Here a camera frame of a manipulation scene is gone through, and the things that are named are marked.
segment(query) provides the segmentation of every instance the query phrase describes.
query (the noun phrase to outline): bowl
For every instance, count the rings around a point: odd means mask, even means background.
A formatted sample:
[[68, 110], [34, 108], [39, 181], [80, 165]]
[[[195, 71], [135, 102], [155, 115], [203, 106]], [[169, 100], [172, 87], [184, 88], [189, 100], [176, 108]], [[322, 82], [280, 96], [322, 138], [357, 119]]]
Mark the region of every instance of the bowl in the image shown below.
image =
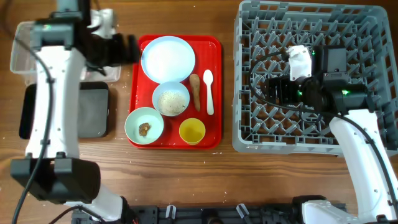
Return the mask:
[[[149, 123], [146, 136], [139, 135], [139, 126]], [[136, 144], [150, 144], [160, 137], [164, 129], [162, 115], [153, 108], [138, 108], [130, 113], [124, 123], [124, 131], [127, 137]]]
[[160, 84], [152, 95], [154, 108], [165, 116], [181, 114], [187, 109], [189, 101], [190, 95], [187, 87], [179, 82]]
[[199, 119], [188, 118], [180, 125], [180, 137], [187, 144], [197, 145], [206, 134], [206, 127]]
[[180, 82], [195, 67], [195, 53], [185, 40], [164, 36], [151, 41], [141, 55], [141, 67], [152, 81]]

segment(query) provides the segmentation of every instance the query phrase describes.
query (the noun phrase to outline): red tray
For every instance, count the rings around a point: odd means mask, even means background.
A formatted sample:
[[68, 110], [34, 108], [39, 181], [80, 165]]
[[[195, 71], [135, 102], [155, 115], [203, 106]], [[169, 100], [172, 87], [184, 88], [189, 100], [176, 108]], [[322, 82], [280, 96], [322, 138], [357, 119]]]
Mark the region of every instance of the red tray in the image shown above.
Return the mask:
[[[139, 39], [139, 47], [142, 52], [152, 40], [165, 35], [145, 35]], [[200, 77], [200, 112], [197, 112], [193, 105], [193, 96], [189, 78], [181, 83], [184, 84], [191, 94], [188, 108], [176, 117], [163, 116], [164, 130], [160, 138], [148, 145], [139, 145], [132, 141], [130, 143], [141, 149], [211, 149], [216, 147], [221, 141], [222, 130], [222, 77], [221, 77], [221, 44], [212, 37], [205, 35], [173, 35], [188, 42], [191, 45], [195, 57], [195, 68], [192, 73]], [[137, 108], [151, 107], [152, 93], [159, 85], [150, 80], [139, 64], [133, 66], [133, 76], [131, 85], [130, 113]], [[206, 84], [203, 82], [203, 73], [210, 69], [214, 76], [211, 90], [213, 94], [213, 104], [215, 113], [207, 115], [206, 112]], [[205, 137], [196, 146], [185, 143], [178, 132], [182, 121], [188, 118], [198, 118], [206, 126]]]

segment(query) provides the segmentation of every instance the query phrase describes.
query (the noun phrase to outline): white plate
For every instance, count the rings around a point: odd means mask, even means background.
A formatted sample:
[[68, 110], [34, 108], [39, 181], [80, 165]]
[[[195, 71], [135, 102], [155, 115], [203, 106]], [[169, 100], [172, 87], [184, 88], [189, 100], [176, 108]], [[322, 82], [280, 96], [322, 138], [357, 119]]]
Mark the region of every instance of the white plate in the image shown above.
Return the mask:
[[[150, 129], [146, 136], [139, 135], [139, 126], [149, 123]], [[124, 123], [127, 137], [137, 144], [150, 144], [160, 137], [163, 132], [164, 121], [162, 115], [153, 108], [138, 108], [131, 112]]]
[[159, 37], [144, 49], [141, 66], [148, 78], [156, 83], [180, 82], [192, 73], [195, 53], [181, 38]]

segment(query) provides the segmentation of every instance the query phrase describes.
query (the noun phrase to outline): spoon handle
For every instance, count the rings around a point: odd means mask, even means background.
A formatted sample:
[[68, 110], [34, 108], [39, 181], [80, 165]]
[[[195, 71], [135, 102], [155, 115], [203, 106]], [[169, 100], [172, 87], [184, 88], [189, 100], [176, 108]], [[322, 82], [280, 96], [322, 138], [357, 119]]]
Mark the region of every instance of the spoon handle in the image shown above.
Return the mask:
[[213, 96], [211, 94], [211, 84], [207, 85], [207, 114], [214, 114]]

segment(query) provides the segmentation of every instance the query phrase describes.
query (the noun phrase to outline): brown food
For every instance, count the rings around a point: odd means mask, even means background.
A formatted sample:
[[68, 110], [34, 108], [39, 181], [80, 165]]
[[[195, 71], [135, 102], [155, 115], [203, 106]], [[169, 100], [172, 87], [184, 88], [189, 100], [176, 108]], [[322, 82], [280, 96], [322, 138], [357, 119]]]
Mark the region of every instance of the brown food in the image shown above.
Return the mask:
[[189, 83], [191, 84], [193, 103], [197, 111], [200, 111], [200, 79], [197, 74], [192, 74], [189, 77]]
[[147, 136], [147, 132], [149, 129], [150, 129], [150, 126], [148, 123], [144, 123], [144, 124], [140, 125], [138, 128], [139, 135]]

